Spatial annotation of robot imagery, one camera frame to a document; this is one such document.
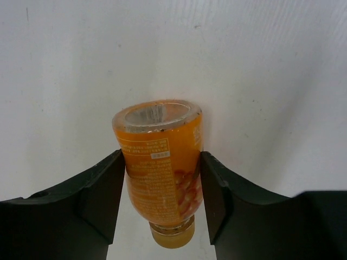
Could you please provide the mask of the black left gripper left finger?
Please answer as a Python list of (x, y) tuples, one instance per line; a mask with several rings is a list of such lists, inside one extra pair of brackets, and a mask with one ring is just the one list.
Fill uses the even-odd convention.
[(1, 259), (106, 259), (124, 176), (118, 150), (28, 198), (2, 201)]

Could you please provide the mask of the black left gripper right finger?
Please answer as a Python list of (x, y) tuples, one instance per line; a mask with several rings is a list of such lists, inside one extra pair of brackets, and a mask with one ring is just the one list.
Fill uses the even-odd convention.
[(346, 192), (285, 197), (200, 158), (210, 243), (217, 259), (346, 259)]

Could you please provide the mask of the orange juice bottle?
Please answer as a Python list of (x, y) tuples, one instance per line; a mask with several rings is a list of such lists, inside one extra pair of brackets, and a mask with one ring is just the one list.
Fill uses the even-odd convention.
[(128, 195), (164, 248), (185, 246), (203, 201), (200, 154), (203, 115), (185, 100), (158, 100), (123, 109), (112, 120), (125, 159)]

